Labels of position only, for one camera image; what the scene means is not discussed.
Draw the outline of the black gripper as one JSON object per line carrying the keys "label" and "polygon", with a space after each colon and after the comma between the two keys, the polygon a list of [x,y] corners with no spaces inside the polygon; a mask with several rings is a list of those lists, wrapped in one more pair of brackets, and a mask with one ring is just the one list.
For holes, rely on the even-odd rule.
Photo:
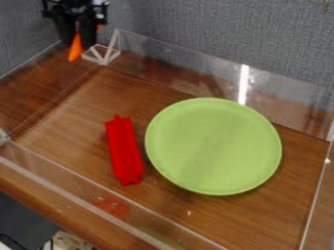
{"label": "black gripper", "polygon": [[[86,9],[93,9],[95,17],[81,16],[81,35],[83,41],[83,48],[87,50],[97,43],[97,26],[109,22],[107,9],[110,6],[109,0],[40,0],[42,1],[42,15],[51,18],[51,9],[54,7],[63,7],[68,15],[77,16],[85,12]],[[72,45],[77,25],[75,19],[68,15],[56,15],[54,17],[55,26],[59,37],[66,46]]]}

